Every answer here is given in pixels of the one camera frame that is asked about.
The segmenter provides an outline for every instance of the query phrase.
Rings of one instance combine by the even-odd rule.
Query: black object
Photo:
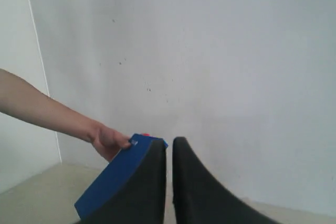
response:
[[[243,203],[204,167],[184,137],[173,143],[177,224],[276,224]]]
[[[124,186],[80,224],[162,224],[166,193],[163,140],[152,141],[140,166]]]

